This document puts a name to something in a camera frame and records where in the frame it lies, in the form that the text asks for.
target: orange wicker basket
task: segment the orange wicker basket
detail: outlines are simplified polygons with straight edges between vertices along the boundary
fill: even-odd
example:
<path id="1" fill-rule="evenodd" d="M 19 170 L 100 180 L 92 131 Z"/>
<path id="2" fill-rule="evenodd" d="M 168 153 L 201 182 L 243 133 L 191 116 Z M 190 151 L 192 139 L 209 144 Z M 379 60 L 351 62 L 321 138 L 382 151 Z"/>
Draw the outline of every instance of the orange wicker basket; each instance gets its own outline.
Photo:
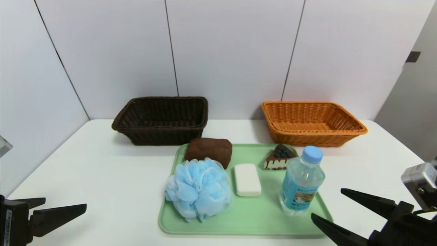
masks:
<path id="1" fill-rule="evenodd" d="M 359 120 L 333 102 L 264 102 L 262 108 L 275 143 L 338 147 L 367 133 Z"/>

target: blue bottle cap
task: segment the blue bottle cap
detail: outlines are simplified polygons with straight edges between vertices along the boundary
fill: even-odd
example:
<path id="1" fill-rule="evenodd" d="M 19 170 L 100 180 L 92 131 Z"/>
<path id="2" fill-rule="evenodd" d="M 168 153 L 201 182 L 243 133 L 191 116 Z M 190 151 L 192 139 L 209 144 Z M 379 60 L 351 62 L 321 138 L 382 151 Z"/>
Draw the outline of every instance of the blue bottle cap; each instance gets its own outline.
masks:
<path id="1" fill-rule="evenodd" d="M 302 158 L 311 164 L 319 164 L 323 158 L 323 152 L 316 146 L 307 146 L 303 149 Z"/>

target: table surface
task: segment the table surface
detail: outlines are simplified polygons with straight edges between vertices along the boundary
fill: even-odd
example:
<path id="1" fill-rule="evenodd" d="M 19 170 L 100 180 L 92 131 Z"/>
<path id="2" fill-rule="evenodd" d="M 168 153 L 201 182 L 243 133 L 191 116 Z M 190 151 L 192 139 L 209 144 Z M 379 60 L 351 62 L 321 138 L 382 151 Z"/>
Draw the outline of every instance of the table surface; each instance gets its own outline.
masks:
<path id="1" fill-rule="evenodd" d="M 422 160 L 378 124 L 339 148 L 323 148 L 326 179 L 319 191 L 334 222 L 363 237 L 381 230 L 385 219 L 340 193 L 341 188 L 414 204 L 400 176 Z M 87 203 L 85 214 L 32 246 L 94 245 L 335 245 L 329 238 L 168 235 L 158 226 L 164 188 L 179 146 L 134 146 L 111 129 L 112 120 L 87 122 L 9 199 L 46 197 L 37 209 Z M 271 143 L 264 120 L 209 120 L 203 137 L 232 143 Z M 296 148 L 299 154 L 302 148 Z"/>

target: chocolate cake slice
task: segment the chocolate cake slice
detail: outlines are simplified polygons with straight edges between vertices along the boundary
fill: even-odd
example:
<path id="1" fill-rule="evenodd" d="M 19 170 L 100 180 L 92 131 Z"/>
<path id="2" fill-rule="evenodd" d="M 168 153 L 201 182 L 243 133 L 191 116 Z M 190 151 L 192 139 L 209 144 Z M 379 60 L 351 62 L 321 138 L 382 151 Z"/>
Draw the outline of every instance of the chocolate cake slice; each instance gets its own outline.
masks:
<path id="1" fill-rule="evenodd" d="M 287 169 L 288 161 L 296 157 L 296 155 L 289 148 L 283 144 L 278 144 L 272 153 L 264 162 L 264 169 L 266 170 L 283 170 Z"/>

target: bottle label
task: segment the bottle label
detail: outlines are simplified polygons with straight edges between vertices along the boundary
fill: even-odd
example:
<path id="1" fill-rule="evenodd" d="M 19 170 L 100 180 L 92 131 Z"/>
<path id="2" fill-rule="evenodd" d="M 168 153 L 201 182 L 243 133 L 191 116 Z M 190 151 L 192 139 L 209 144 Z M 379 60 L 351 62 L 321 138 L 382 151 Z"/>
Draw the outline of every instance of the bottle label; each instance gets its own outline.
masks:
<path id="1" fill-rule="evenodd" d="M 295 211 L 306 210 L 316 196 L 318 189 L 318 186 L 301 187 L 286 173 L 282 183 L 281 198 L 289 209 Z"/>

